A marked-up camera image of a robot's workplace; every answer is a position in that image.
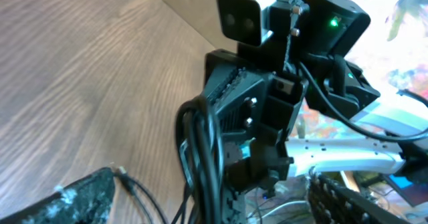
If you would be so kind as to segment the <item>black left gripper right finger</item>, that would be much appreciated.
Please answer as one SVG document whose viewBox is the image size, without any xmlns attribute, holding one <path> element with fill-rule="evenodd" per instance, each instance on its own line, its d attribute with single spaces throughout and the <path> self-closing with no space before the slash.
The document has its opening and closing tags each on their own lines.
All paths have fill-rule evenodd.
<svg viewBox="0 0 428 224">
<path fill-rule="evenodd" d="M 409 223 L 320 173 L 309 176 L 308 202 L 317 224 Z"/>
</svg>

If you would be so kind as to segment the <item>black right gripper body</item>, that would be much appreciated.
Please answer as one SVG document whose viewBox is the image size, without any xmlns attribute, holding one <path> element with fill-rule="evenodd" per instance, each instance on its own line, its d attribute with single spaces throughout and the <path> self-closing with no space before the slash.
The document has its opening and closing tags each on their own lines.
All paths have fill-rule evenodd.
<svg viewBox="0 0 428 224">
<path fill-rule="evenodd" d="M 224 49 L 205 56 L 205 84 L 219 66 L 234 66 L 267 72 L 267 97 L 253 137 L 222 137 L 224 142 L 250 142 L 250 156 L 225 165 L 225 180 L 237 190 L 248 187 L 268 189 L 287 179 L 294 158 L 286 141 L 297 119 L 308 89 L 308 81 L 296 74 L 261 70 L 256 65 Z"/>
</svg>

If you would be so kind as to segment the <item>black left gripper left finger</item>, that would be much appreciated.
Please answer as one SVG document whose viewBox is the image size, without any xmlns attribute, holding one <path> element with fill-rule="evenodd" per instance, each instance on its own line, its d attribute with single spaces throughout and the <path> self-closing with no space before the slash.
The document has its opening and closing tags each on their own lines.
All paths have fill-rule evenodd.
<svg viewBox="0 0 428 224">
<path fill-rule="evenodd" d="M 104 167 L 55 193 L 1 219 L 3 224 L 107 223 L 116 185 L 111 168 Z"/>
</svg>

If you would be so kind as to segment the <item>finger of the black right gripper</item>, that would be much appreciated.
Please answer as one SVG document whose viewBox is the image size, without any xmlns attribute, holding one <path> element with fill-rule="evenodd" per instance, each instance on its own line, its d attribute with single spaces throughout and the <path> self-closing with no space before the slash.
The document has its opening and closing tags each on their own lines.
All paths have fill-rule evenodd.
<svg viewBox="0 0 428 224">
<path fill-rule="evenodd" d="M 204 87 L 221 137 L 253 137 L 268 94 L 268 73 L 234 66 L 213 70 Z"/>
<path fill-rule="evenodd" d="M 222 223 L 244 224 L 246 223 L 245 194 L 249 188 L 237 190 L 227 181 L 222 183 Z"/>
</svg>

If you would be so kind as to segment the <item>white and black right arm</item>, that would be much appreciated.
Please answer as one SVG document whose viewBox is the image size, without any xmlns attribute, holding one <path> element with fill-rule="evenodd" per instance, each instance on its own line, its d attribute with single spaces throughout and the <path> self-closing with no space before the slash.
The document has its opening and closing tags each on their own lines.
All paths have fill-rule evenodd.
<svg viewBox="0 0 428 224">
<path fill-rule="evenodd" d="M 205 58 L 203 92 L 177 114 L 175 138 L 194 198 L 190 222 L 244 223 L 245 194 L 311 174 L 320 223 L 398 223 L 330 171 L 427 178 L 427 101 L 382 100 L 345 55 L 370 24 L 351 0 L 217 0 L 237 51 Z"/>
</svg>

